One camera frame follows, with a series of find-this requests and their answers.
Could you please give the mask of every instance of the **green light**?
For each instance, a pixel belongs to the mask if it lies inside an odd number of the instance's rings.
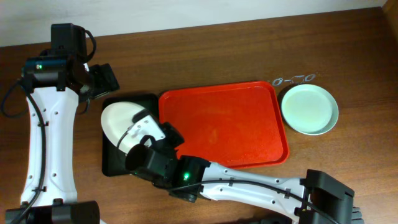
[[[184,180],[188,180],[188,178],[189,178],[189,173],[188,172],[184,173]]]

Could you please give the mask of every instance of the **white bowl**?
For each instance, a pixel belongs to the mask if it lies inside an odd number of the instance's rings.
[[[308,135],[328,132],[338,119],[336,100],[325,89],[310,84],[298,85],[286,92],[281,110],[290,127]]]

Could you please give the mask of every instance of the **red tray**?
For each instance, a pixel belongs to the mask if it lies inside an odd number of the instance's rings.
[[[242,169],[283,163],[289,156],[274,88],[263,81],[171,90],[159,100],[160,122],[185,143],[181,155]]]

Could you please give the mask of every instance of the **white wall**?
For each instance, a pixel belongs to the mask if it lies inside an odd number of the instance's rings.
[[[50,41],[72,22],[94,36],[382,6],[386,0],[2,0],[0,46]]]

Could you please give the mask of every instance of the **wooden table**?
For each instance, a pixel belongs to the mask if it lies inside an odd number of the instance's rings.
[[[297,75],[326,88],[340,108],[335,128],[306,136],[285,126],[287,161],[247,171],[303,177],[307,169],[323,170],[355,190],[354,204],[361,207],[366,223],[397,223],[398,46],[381,8],[114,35],[98,37],[97,43],[91,64],[110,63],[121,85],[111,96],[251,80],[280,82],[278,93]],[[20,76],[26,58],[47,47],[0,49],[1,96]],[[294,82],[301,81],[295,77]],[[73,173],[79,201],[96,200],[104,221],[224,223],[268,212],[236,202],[188,203],[135,177],[105,177],[103,100],[92,101],[89,113],[76,117]],[[10,113],[26,106],[20,91],[7,104]],[[19,206],[28,165],[29,117],[1,116],[0,123],[3,221],[5,209]]]

